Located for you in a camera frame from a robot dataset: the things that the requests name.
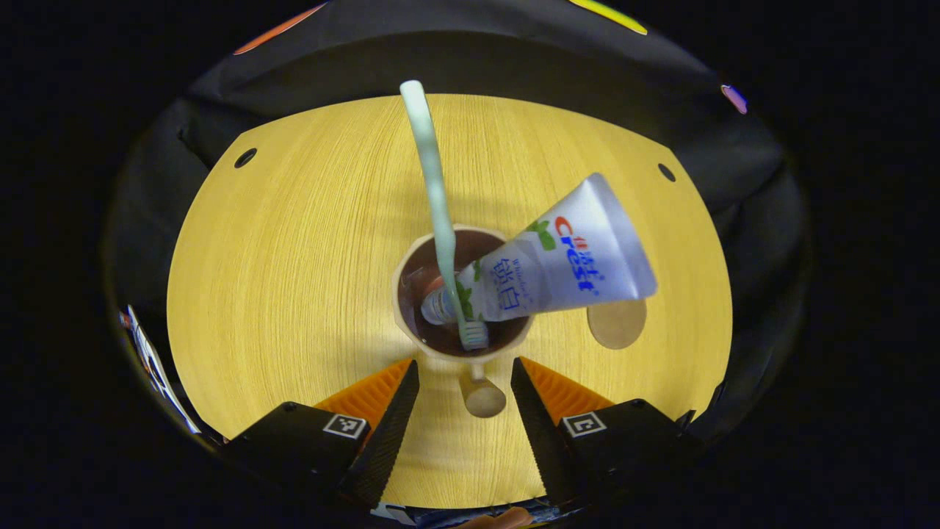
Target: yellow tape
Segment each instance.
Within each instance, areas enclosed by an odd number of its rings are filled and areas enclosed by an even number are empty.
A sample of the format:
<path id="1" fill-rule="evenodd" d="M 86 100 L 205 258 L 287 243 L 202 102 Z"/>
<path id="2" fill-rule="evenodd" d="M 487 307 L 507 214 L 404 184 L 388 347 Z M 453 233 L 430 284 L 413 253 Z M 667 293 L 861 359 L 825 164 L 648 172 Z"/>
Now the yellow tape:
<path id="1" fill-rule="evenodd" d="M 619 11 L 616 11 L 612 8 L 609 8 L 608 6 L 605 6 L 604 4 L 599 4 L 595 2 L 594 0 L 569 0 L 569 2 L 571 2 L 572 4 L 575 4 L 579 8 L 585 8 L 588 11 L 592 11 L 596 14 L 599 14 L 605 19 L 612 20 L 616 22 L 617 24 L 620 24 L 623 27 L 630 29 L 631 31 L 635 31 L 636 33 L 639 33 L 640 35 L 647 34 L 646 28 L 640 25 L 639 22 L 635 21 L 634 19 L 628 17 L 627 15 Z"/>

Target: toothbrush handle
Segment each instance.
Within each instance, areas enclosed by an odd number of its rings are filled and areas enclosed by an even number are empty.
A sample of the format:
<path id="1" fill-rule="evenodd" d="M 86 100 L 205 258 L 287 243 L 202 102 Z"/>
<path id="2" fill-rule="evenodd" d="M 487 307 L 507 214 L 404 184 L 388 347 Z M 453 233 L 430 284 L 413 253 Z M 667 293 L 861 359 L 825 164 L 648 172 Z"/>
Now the toothbrush handle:
<path id="1" fill-rule="evenodd" d="M 457 282 L 454 280 L 454 252 L 457 248 L 457 237 L 454 234 L 450 211 L 447 208 L 444 169 L 441 165 L 441 152 L 437 146 L 437 135 L 434 133 L 428 99 L 424 95 L 424 87 L 418 81 L 402 83 L 399 89 L 408 110 L 408 119 L 411 122 L 412 134 L 415 135 L 415 144 L 417 144 L 418 159 L 421 161 L 421 171 L 424 173 L 424 185 L 431 202 L 437 264 L 444 278 L 447 293 L 457 305 L 460 305 Z M 456 313 L 461 323 L 466 321 L 460 307 Z"/>

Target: hole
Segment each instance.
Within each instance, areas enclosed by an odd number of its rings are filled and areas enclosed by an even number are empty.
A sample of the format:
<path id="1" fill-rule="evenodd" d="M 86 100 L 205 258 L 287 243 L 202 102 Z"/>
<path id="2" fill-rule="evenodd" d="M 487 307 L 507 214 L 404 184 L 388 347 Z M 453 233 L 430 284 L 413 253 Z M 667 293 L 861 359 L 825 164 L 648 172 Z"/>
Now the hole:
<path id="1" fill-rule="evenodd" d="M 646 300 L 627 299 L 587 307 L 587 326 L 597 343 L 608 349 L 629 347 L 646 326 Z"/>
<path id="2" fill-rule="evenodd" d="M 669 179 L 670 182 L 675 182 L 675 181 L 676 181 L 676 175 L 672 174 L 672 171 L 669 170 L 668 167 L 664 166 L 663 164 L 660 164 L 660 165 L 659 165 L 659 170 L 660 170 L 660 172 L 663 173 L 663 176 L 665 176 L 665 177 L 667 177 L 667 179 Z"/>
<path id="3" fill-rule="evenodd" d="M 245 151 L 244 154 L 238 157 L 238 160 L 235 160 L 235 168 L 244 167 L 245 164 L 250 162 L 251 159 L 255 157 L 255 153 L 257 152 L 258 152 L 258 149 L 255 149 L 254 147 Z"/>

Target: black fabric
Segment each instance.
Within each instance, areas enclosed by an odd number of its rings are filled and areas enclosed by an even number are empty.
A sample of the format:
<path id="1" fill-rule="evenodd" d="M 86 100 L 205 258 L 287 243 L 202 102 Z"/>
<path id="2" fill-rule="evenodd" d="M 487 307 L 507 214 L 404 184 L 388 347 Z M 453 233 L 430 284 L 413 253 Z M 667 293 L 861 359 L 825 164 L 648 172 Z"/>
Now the black fabric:
<path id="1" fill-rule="evenodd" d="M 241 132 L 310 108 L 428 92 L 549 104 L 672 149 L 713 215 L 734 302 L 726 388 L 693 422 L 711 439 L 773 380 L 799 329 L 806 212 L 782 147 L 723 80 L 649 28 L 640 36 L 564 1 L 331 2 L 255 50 L 226 56 L 136 143 L 120 175 L 105 263 L 117 302 L 165 311 L 176 237 Z"/>

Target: wooden table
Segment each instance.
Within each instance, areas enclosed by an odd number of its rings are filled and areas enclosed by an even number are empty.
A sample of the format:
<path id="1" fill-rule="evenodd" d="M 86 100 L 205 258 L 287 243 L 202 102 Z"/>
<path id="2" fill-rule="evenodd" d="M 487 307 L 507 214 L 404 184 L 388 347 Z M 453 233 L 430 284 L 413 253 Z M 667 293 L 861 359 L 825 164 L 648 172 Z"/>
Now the wooden table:
<path id="1" fill-rule="evenodd" d="M 544 493 L 509 388 L 518 355 L 614 402 L 642 397 L 672 418 L 704 411 L 728 364 L 728 271 L 672 152 L 541 104 L 470 95 L 429 103 L 455 222 L 512 236 L 599 171 L 636 226 L 659 292 L 639 339 L 620 350 L 598 345 L 584 310 L 538 315 L 525 342 L 488 365 L 509 398 L 492 419 L 463 408 L 458 365 L 418 355 L 421 390 L 383 501 L 460 508 Z M 283 401 L 316 404 L 414 356 L 395 325 L 391 276 L 430 231 L 399 97 L 317 108 L 242 134 L 199 190 L 170 271 L 173 359 L 202 419 L 231 438 Z"/>

